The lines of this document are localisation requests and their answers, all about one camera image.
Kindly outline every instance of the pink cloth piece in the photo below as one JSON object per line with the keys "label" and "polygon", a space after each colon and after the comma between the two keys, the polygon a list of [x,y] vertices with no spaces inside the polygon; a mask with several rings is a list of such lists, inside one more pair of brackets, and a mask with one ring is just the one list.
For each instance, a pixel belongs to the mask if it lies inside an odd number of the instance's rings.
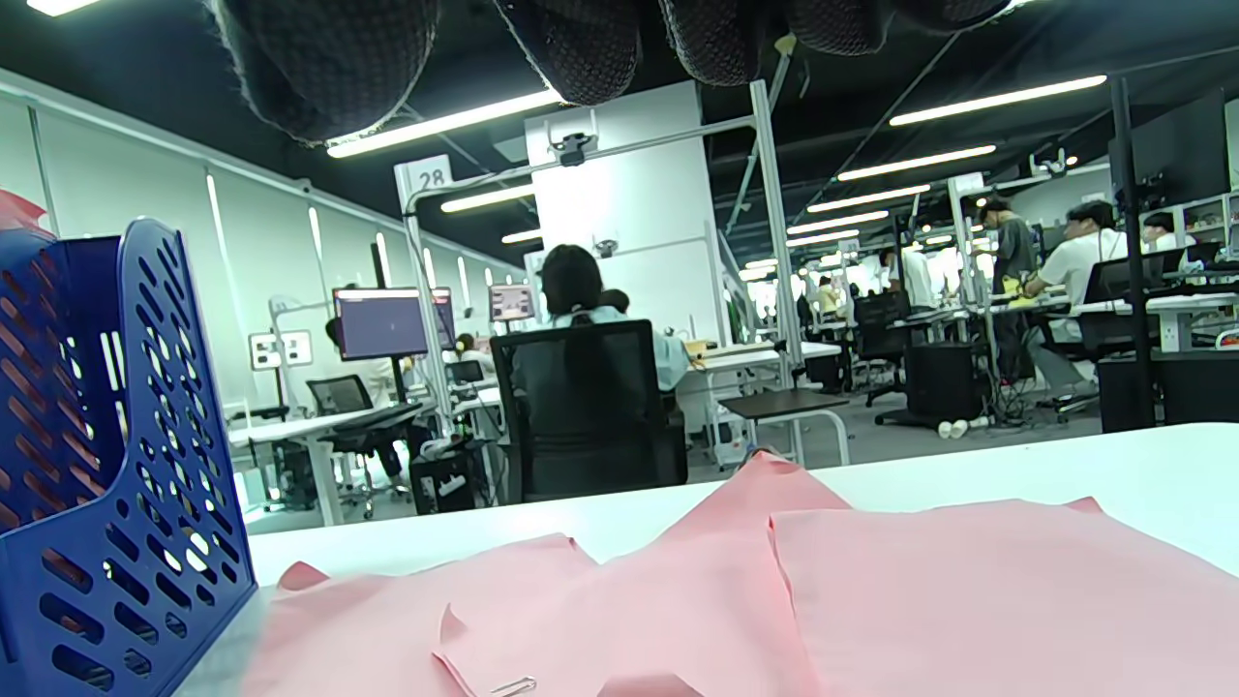
{"label": "pink cloth piece", "polygon": [[597,565],[564,536],[508,545],[406,577],[328,579],[297,565],[281,578],[245,697],[462,697],[432,656],[444,608],[457,621],[555,594]]}
{"label": "pink cloth piece", "polygon": [[1007,501],[790,513],[773,525],[824,695],[1167,697],[1239,685],[1239,579],[1109,516]]}
{"label": "pink cloth piece", "polygon": [[771,453],[756,453],[714,494],[659,540],[689,540],[724,529],[764,527],[781,511],[851,509],[800,465]]}
{"label": "pink cloth piece", "polygon": [[439,656],[478,697],[525,675],[538,697],[646,697],[620,692],[633,682],[618,676],[684,686],[649,697],[818,697],[769,516],[825,508],[847,504],[799,465],[760,453],[653,545],[565,593],[465,631],[445,618]]}

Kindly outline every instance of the person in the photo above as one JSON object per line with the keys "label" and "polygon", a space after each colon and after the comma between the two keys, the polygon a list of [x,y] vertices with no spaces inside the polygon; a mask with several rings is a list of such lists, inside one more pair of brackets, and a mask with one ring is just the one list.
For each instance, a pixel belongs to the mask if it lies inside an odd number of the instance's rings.
{"label": "person", "polygon": [[[1011,202],[997,196],[981,206],[981,224],[997,230],[997,245],[990,249],[973,246],[973,256],[994,256],[995,295],[1006,293],[1006,279],[1018,284],[1037,271],[1037,258],[1032,248],[1032,230],[1028,223],[1011,210]],[[999,374],[1007,384],[1021,378],[1031,378],[1028,361],[1022,348],[1023,334],[1028,331],[1027,317],[1021,312],[1006,312],[994,317],[994,338],[999,348]]]}
{"label": "person", "polygon": [[[602,303],[602,274],[592,254],[575,244],[560,244],[543,261],[543,292],[551,327],[627,321],[620,310]],[[689,371],[684,342],[654,333],[658,387],[672,392]]]}
{"label": "person", "polygon": [[907,290],[908,306],[912,313],[927,312],[938,306],[938,297],[933,291],[933,276],[929,272],[929,258],[921,251],[911,249],[903,250],[903,274],[907,282],[900,276],[900,266],[895,260],[895,249],[882,250],[882,265],[891,269],[891,290],[898,292]]}
{"label": "person", "polygon": [[[323,327],[327,332],[327,338],[336,347],[336,352],[341,352],[341,324],[339,317],[332,317],[327,319],[327,324]],[[403,359],[400,361],[401,370],[405,374],[413,371],[413,358]],[[370,397],[370,405],[374,407],[385,407],[392,402],[392,390],[395,387],[395,374],[392,370],[390,359],[373,359],[369,361],[349,361],[349,368],[356,370],[356,375],[362,379],[362,386]],[[419,426],[408,426],[405,430],[405,444],[409,448],[409,457],[414,458],[421,452],[421,444],[430,439],[430,432]],[[395,493],[408,491],[409,484],[404,480],[403,467],[400,465],[400,456],[395,452],[395,448],[390,443],[384,443],[377,448],[379,456],[379,463],[383,465],[383,472],[388,477],[388,482],[392,484],[392,490]]]}
{"label": "person", "polygon": [[[1023,284],[1023,295],[1036,297],[1051,285],[1067,286],[1072,305],[1084,302],[1093,266],[1100,261],[1121,259],[1127,255],[1126,235],[1114,230],[1114,207],[1105,201],[1082,203],[1067,212],[1067,232],[1063,243],[1054,248],[1041,267]],[[1085,380],[1079,370],[1064,357],[1046,347],[1044,331],[1051,331],[1056,340],[1082,340],[1075,319],[1053,319],[1048,327],[1033,327],[1025,337],[1025,345],[1032,363],[1046,379],[1051,391],[1058,397],[1084,397],[1097,392],[1097,386]]]}
{"label": "person", "polygon": [[473,338],[472,333],[462,333],[456,337],[456,352],[451,360],[455,363],[477,361],[482,366],[483,375],[494,375],[494,358],[477,350],[477,339]]}
{"label": "person", "polygon": [[1032,229],[1011,209],[1011,202],[992,197],[981,207],[981,224],[986,229],[997,230],[997,245],[994,249],[973,248],[971,254],[994,255],[994,293],[1006,292],[1004,279],[1016,281],[1032,275],[1037,270],[1037,258],[1032,250]]}
{"label": "person", "polygon": [[[1145,227],[1140,230],[1140,236],[1145,240],[1145,251],[1168,251],[1178,248],[1178,239],[1175,236],[1175,215],[1170,213],[1154,213],[1145,218]],[[1183,235],[1183,245],[1196,244],[1196,238],[1191,234]]]}
{"label": "person", "polygon": [[628,313],[628,293],[617,287],[608,287],[603,290],[598,303],[615,307],[616,310],[620,310],[621,314]]}

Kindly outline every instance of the mesh chair back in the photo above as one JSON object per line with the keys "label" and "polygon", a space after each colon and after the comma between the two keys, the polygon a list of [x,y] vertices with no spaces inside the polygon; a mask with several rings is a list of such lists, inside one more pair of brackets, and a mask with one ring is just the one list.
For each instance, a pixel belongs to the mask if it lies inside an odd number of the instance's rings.
{"label": "mesh chair back", "polygon": [[903,292],[882,292],[856,297],[856,355],[862,361],[896,360],[908,344],[908,328],[891,328],[891,322],[906,318],[911,308]]}
{"label": "mesh chair back", "polygon": [[524,500],[675,484],[655,462],[667,417],[648,321],[514,333],[491,345]]}
{"label": "mesh chair back", "polygon": [[307,380],[306,387],[313,396],[315,411],[320,417],[363,412],[374,407],[370,396],[356,375],[333,378],[331,380]]}
{"label": "mesh chair back", "polygon": [[447,364],[447,380],[455,385],[468,385],[471,383],[482,383],[486,380],[486,375],[482,373],[482,364],[479,361],[460,361],[457,364]]}

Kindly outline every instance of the gray t-shirt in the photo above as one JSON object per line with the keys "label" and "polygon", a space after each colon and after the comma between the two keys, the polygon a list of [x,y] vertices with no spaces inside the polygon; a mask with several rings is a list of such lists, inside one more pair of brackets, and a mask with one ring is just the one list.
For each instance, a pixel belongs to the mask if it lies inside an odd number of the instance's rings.
{"label": "gray t-shirt", "polygon": [[1002,276],[1020,277],[1037,270],[1032,253],[1032,230],[1023,218],[1007,218],[999,225],[999,245],[995,249],[994,290],[1002,291]]}

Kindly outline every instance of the dark hair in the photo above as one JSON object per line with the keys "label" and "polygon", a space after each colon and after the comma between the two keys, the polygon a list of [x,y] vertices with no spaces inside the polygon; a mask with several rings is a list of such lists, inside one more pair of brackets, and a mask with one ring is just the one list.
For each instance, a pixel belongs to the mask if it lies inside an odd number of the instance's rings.
{"label": "dark hair", "polygon": [[339,352],[339,317],[331,317],[322,328],[327,332],[327,338],[336,345],[336,350]]}
{"label": "dark hair", "polygon": [[1093,220],[1099,228],[1114,229],[1114,206],[1106,201],[1089,201],[1067,210],[1067,219],[1082,223]]}
{"label": "dark hair", "polygon": [[623,290],[616,287],[608,287],[602,291],[598,296],[598,305],[606,305],[608,307],[615,307],[620,310],[621,313],[628,313],[628,293]]}
{"label": "dark hair", "polygon": [[997,196],[992,196],[990,198],[986,198],[985,204],[981,206],[981,218],[984,219],[985,215],[990,213],[1001,213],[1002,210],[1010,210],[1010,209],[1011,209],[1010,201],[1007,201],[1006,198],[999,198]]}
{"label": "dark hair", "polygon": [[473,350],[473,345],[476,345],[476,344],[477,344],[477,342],[473,340],[473,334],[472,333],[462,333],[462,334],[457,336],[456,337],[456,358],[458,359],[458,358],[463,357],[465,352],[472,352]]}
{"label": "dark hair", "polygon": [[1154,213],[1145,218],[1145,227],[1160,227],[1166,232],[1175,232],[1175,215],[1170,213]]}
{"label": "dark hair", "polygon": [[553,317],[576,310],[593,310],[600,303],[602,272],[598,271],[598,261],[576,244],[560,244],[551,249],[543,261],[541,276],[546,311]]}

